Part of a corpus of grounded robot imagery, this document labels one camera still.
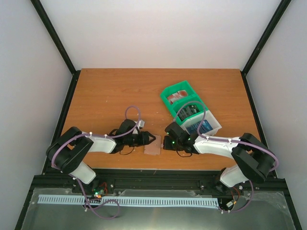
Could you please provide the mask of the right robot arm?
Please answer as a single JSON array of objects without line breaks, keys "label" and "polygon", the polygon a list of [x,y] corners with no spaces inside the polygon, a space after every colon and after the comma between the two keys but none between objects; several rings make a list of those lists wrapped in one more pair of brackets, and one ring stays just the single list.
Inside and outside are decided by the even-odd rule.
[{"label": "right robot arm", "polygon": [[216,186],[234,187],[251,181],[263,183],[279,161],[265,145],[250,133],[240,137],[213,137],[197,132],[188,133],[176,122],[165,128],[165,150],[184,151],[187,154],[213,154],[233,159],[236,164],[222,169]]}]

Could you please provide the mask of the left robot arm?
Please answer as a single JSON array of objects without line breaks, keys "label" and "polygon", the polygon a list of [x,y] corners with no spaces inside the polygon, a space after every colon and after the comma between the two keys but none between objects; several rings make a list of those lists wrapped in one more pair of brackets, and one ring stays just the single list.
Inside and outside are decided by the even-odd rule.
[{"label": "left robot arm", "polygon": [[142,131],[143,126],[143,120],[125,119],[118,129],[106,135],[85,133],[73,126],[48,147],[46,155],[51,161],[51,167],[79,179],[84,189],[94,193],[99,189],[100,181],[94,170],[83,162],[87,153],[115,154],[121,152],[125,146],[135,148],[150,145],[156,140],[156,136]]}]

